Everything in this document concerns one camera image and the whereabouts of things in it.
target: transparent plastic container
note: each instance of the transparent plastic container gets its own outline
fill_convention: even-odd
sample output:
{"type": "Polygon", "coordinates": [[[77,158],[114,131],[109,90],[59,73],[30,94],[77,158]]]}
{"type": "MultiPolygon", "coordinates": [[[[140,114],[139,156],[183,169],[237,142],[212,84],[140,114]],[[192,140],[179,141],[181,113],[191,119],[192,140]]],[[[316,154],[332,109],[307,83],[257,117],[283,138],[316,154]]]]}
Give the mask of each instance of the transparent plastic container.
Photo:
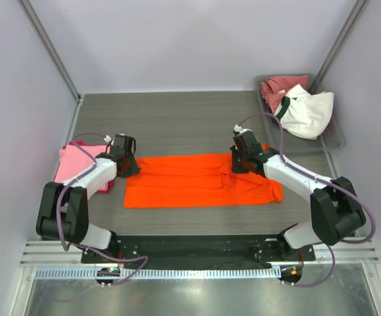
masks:
{"type": "MultiPolygon", "coordinates": [[[[267,78],[275,76],[303,76],[305,74],[271,74],[258,76],[255,78],[255,89],[259,107],[262,112],[271,113],[269,106],[265,100],[261,97],[261,82],[266,82],[267,78]]],[[[310,94],[318,94],[325,91],[322,83],[317,80],[314,74],[309,75],[308,92],[310,94]]],[[[278,149],[280,144],[280,129],[278,124],[273,118],[261,117],[263,122],[263,128],[267,137],[267,142],[270,146],[278,149]]],[[[342,134],[341,127],[336,120],[336,117],[332,115],[328,126],[325,131],[316,140],[305,140],[298,138],[284,130],[284,152],[285,153],[328,153],[332,150],[342,148],[345,146],[345,138],[342,134]]]]}

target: white cloth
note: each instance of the white cloth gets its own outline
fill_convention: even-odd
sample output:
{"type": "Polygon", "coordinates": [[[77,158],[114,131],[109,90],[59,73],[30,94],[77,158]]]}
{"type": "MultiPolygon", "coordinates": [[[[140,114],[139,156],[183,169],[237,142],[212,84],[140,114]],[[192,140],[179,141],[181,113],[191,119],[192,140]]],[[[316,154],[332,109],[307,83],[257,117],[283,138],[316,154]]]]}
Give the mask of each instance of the white cloth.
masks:
{"type": "MultiPolygon", "coordinates": [[[[282,127],[297,137],[317,139],[330,122],[334,94],[322,92],[311,95],[298,84],[288,91],[286,97],[290,99],[290,105],[281,118],[282,127]]],[[[281,110],[282,104],[278,106],[274,115],[278,115],[281,110]]]]}

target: laundry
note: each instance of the laundry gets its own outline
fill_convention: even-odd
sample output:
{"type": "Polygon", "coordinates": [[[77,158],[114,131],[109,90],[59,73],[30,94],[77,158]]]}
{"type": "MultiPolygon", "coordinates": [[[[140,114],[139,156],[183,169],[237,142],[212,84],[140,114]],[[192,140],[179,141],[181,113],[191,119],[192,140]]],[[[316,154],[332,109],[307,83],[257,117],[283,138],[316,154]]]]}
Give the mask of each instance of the laundry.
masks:
{"type": "Polygon", "coordinates": [[[288,91],[274,115],[289,133],[315,140],[328,126],[334,108],[334,94],[311,95],[298,84],[288,91]]]}
{"type": "Polygon", "coordinates": [[[276,108],[281,103],[282,98],[288,91],[301,84],[303,89],[307,90],[309,83],[309,75],[304,76],[277,76],[266,80],[261,83],[261,95],[265,99],[267,105],[270,107],[272,113],[275,113],[276,108]]]}
{"type": "MultiPolygon", "coordinates": [[[[97,146],[87,146],[83,142],[78,142],[81,147],[88,151],[91,155],[96,157],[100,153],[105,151],[105,145],[97,146]]],[[[87,169],[91,164],[91,159],[84,155],[75,145],[69,143],[69,145],[64,146],[60,152],[60,165],[57,170],[55,182],[63,182],[67,179],[70,179],[77,174],[81,173],[83,170],[87,169]]],[[[114,186],[114,181],[108,181],[106,184],[102,185],[97,193],[108,193],[110,188],[114,186]]]]}
{"type": "Polygon", "coordinates": [[[127,178],[125,208],[260,205],[283,200],[281,184],[257,174],[233,174],[231,153],[137,158],[127,178]]]}

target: pink towel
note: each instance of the pink towel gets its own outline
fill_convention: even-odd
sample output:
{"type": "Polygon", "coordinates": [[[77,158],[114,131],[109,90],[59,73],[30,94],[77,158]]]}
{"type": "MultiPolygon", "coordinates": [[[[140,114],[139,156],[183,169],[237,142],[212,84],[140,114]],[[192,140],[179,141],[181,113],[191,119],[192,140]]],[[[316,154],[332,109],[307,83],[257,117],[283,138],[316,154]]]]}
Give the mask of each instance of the pink towel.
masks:
{"type": "Polygon", "coordinates": [[[261,84],[262,98],[269,105],[272,113],[275,113],[276,108],[281,103],[282,98],[287,94],[288,90],[301,84],[304,90],[307,90],[309,75],[304,76],[279,76],[267,79],[261,84]]]}
{"type": "MultiPolygon", "coordinates": [[[[105,145],[86,146],[83,143],[80,145],[94,157],[105,151],[105,145]]],[[[60,150],[60,165],[54,181],[63,182],[72,178],[84,171],[91,164],[91,159],[82,153],[75,145],[67,145],[60,150]]],[[[112,186],[114,186],[114,181],[109,181],[102,185],[97,192],[108,193],[112,186]]]]}

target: orange towel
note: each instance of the orange towel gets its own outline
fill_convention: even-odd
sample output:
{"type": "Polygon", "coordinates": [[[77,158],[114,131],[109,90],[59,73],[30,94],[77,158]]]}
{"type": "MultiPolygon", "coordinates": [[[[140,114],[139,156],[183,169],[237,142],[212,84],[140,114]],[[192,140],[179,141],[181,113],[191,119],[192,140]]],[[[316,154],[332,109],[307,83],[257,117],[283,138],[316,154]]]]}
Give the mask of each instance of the orange towel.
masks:
{"type": "Polygon", "coordinates": [[[233,174],[231,153],[138,158],[126,180],[126,208],[259,205],[282,201],[281,184],[233,174]]]}

